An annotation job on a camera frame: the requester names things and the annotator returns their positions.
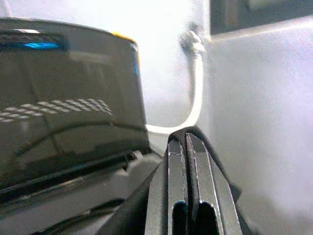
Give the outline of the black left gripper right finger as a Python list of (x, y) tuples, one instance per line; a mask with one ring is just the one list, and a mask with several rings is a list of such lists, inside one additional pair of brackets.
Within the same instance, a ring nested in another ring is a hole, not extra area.
[(230, 185), (202, 135), (185, 132), (190, 184), (189, 232), (192, 235), (243, 234)]

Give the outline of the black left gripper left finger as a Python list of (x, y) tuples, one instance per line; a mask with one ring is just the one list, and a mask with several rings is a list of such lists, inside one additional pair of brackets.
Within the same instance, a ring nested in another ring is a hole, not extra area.
[(184, 137), (172, 133), (150, 182), (144, 233), (186, 235), (187, 212), (186, 144)]

